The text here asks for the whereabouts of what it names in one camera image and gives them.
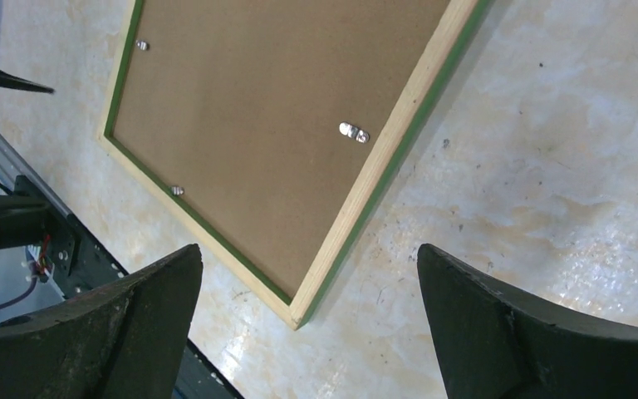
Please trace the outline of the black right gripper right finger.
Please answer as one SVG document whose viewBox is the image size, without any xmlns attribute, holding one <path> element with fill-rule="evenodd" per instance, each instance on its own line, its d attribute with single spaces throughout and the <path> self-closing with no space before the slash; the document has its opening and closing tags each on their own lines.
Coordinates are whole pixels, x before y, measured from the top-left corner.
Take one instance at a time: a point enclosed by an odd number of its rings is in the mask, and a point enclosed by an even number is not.
<svg viewBox="0 0 638 399">
<path fill-rule="evenodd" d="M 638 327 L 547 301 L 432 244 L 420 290 L 450 398 L 638 398 Z"/>
</svg>

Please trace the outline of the green wooden picture frame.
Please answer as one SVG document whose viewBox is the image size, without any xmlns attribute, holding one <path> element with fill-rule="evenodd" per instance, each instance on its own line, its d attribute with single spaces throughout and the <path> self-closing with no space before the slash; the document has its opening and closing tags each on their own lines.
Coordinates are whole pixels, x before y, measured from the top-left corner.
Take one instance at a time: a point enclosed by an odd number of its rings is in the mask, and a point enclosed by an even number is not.
<svg viewBox="0 0 638 399">
<path fill-rule="evenodd" d="M 130 160 L 112 141 L 110 134 L 118 112 L 122 87 L 130 61 L 137 48 L 133 36 L 140 21 L 143 3 L 130 1 L 123 16 L 118 49 L 111 73 L 99 137 L 107 152 L 120 162 L 146 189 L 156 196 L 174 217 L 240 278 L 290 328 L 297 329 L 312 315 L 336 268 L 356 240 L 367 216 L 375 208 L 391 176 L 411 141 L 431 112 L 441 91 L 449 82 L 460 57 L 486 13 L 485 1 L 445 1 L 447 8 L 423 54 L 418 60 L 380 136 L 357 176 L 320 250 L 297 293 L 283 300 L 257 273 L 220 243 L 211 232 L 187 212 L 181 196 L 160 187 Z"/>
</svg>

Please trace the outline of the metal frame turn clip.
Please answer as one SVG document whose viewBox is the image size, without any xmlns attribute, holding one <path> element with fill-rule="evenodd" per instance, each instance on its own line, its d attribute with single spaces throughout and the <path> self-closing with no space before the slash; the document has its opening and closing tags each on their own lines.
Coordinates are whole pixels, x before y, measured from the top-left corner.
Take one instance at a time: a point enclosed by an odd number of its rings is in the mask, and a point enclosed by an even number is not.
<svg viewBox="0 0 638 399">
<path fill-rule="evenodd" d="M 181 196 L 184 195 L 184 188 L 178 185 L 173 185 L 169 188 L 170 193 L 173 196 Z"/>
<path fill-rule="evenodd" d="M 351 138 L 361 144 L 365 144 L 371 139 L 371 136 L 367 131 L 364 131 L 359 126 L 354 126 L 346 121 L 339 124 L 339 132 L 343 136 Z"/>
<path fill-rule="evenodd" d="M 147 51 L 150 48 L 150 44 L 144 40 L 136 40 L 135 45 L 141 51 Z"/>
</svg>

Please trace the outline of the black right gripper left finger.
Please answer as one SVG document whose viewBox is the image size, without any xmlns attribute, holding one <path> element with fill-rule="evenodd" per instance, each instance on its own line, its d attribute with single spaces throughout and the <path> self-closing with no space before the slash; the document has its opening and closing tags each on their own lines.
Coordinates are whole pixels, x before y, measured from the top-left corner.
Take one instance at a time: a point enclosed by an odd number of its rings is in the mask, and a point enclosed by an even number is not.
<svg viewBox="0 0 638 399">
<path fill-rule="evenodd" d="M 189 244 L 65 302 L 0 323 L 0 398 L 169 398 L 199 297 Z"/>
</svg>

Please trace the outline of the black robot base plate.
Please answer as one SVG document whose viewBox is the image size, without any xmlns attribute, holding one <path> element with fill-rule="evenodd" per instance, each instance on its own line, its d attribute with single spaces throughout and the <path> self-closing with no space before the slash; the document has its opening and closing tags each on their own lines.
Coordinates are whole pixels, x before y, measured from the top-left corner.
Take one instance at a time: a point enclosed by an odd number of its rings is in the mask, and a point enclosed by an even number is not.
<svg viewBox="0 0 638 399">
<path fill-rule="evenodd" d="M 89 229 L 40 180 L 18 175 L 14 191 L 48 202 L 50 241 L 45 252 L 54 268 L 54 283 L 64 298 L 76 298 L 115 282 L 128 273 Z M 241 398 L 232 383 L 188 339 L 180 359 L 171 367 L 175 381 L 172 398 Z"/>
</svg>

